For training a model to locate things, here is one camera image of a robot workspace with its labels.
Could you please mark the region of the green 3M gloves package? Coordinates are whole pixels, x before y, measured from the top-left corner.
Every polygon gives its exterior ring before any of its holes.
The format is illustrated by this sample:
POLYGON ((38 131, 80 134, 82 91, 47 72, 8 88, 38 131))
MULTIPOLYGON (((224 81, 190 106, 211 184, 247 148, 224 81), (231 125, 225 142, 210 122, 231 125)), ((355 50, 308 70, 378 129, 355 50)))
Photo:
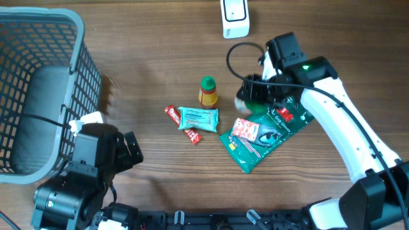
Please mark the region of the green 3M gloves package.
POLYGON ((294 99, 289 98, 281 109, 267 108, 247 118, 259 125, 253 141, 233 135, 232 129, 220 135, 219 139, 242 171, 249 174, 265 157, 313 119, 314 116, 308 110, 302 105, 295 105, 294 99))

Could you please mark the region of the jar with green lid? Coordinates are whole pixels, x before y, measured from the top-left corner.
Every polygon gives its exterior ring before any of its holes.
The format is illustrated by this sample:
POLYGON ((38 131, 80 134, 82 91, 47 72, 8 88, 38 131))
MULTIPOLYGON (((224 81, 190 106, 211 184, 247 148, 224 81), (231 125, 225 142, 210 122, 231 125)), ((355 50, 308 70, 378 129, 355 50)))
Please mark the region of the jar with green lid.
POLYGON ((256 102, 246 102, 237 96, 234 100, 235 108, 238 112, 242 114, 264 114, 268 111, 268 108, 264 104, 256 103, 256 102))

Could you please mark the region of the orange white snack packet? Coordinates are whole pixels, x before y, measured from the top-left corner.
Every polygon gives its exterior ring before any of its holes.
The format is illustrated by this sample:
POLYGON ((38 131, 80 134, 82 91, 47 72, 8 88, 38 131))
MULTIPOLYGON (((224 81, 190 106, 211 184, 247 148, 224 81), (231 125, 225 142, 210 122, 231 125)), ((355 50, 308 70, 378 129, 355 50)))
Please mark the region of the orange white snack packet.
POLYGON ((259 131, 259 124, 246 119, 237 118, 233 125, 231 135, 255 141, 259 131))

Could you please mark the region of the red sauce bottle green cap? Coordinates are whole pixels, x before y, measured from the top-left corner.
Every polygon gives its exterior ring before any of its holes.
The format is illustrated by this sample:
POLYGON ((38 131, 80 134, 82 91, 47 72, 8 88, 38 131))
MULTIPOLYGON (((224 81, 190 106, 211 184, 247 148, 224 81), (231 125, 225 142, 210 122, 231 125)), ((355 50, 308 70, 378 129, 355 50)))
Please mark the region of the red sauce bottle green cap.
POLYGON ((213 77, 208 75, 201 79, 198 99, 201 107, 205 109, 216 108, 219 98, 216 89, 216 82, 213 77))

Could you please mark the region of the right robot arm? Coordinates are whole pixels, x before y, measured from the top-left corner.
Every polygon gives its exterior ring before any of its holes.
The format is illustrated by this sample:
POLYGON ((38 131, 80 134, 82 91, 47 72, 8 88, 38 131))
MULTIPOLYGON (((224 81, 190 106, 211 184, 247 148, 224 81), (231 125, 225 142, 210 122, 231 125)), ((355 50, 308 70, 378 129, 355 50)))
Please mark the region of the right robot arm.
POLYGON ((243 113, 282 109, 289 98, 322 126, 352 181, 338 199, 275 210, 272 229, 381 229, 408 222, 408 164, 372 130, 325 57, 308 59, 286 33, 261 48, 262 74, 248 75, 235 98, 243 113))

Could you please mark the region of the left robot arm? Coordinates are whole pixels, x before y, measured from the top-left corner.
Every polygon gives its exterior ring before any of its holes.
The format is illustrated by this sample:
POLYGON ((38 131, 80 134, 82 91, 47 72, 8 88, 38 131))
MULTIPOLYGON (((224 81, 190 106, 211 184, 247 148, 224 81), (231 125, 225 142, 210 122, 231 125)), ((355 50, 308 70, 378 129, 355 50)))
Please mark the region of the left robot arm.
POLYGON ((35 191, 31 224, 34 229, 85 229, 102 208, 118 173, 133 168, 144 157, 133 132, 89 123, 76 137, 74 151, 60 172, 35 191))

